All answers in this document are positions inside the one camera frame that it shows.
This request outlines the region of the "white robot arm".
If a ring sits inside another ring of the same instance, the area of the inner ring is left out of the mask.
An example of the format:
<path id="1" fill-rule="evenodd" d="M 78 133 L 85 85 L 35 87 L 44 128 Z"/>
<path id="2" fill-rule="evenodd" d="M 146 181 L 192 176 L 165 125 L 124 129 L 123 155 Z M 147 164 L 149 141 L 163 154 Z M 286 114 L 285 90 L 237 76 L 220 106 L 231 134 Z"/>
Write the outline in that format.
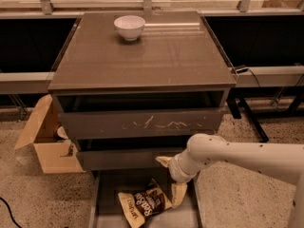
<path id="1" fill-rule="evenodd" d="M 200 170 L 228 162 L 296 186 L 287 228 L 304 226 L 304 145 L 292 143 L 227 142 L 220 136 L 195 134 L 174 157 L 156 160 L 169 169 L 177 185 L 185 185 Z"/>

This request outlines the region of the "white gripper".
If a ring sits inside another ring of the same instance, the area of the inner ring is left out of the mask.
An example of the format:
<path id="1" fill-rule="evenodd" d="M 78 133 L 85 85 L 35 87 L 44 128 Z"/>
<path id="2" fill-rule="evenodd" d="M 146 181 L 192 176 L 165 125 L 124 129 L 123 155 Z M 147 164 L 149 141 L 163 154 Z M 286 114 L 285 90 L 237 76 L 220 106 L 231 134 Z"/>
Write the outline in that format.
<path id="1" fill-rule="evenodd" d="M 158 156 L 156 161 L 163 167 L 169 167 L 172 179 L 178 183 L 171 184 L 172 206 L 177 208 L 182 204 L 187 191 L 187 182 L 193 179 L 199 172 L 196 162 L 187 150 L 175 155 L 173 158 Z"/>

